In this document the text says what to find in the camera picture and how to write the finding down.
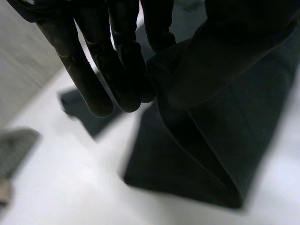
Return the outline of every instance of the gloved hand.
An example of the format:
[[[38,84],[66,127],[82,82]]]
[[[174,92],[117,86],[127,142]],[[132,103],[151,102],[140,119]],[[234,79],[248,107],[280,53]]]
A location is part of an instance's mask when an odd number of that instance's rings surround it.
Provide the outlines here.
[[[104,117],[113,104],[87,61],[75,22],[92,58],[119,107],[137,110],[154,99],[145,63],[136,42],[139,0],[8,0],[29,22],[36,22],[55,48],[91,112]],[[173,44],[169,32],[173,0],[141,0],[149,43],[155,52]],[[115,51],[110,39],[110,26]]]

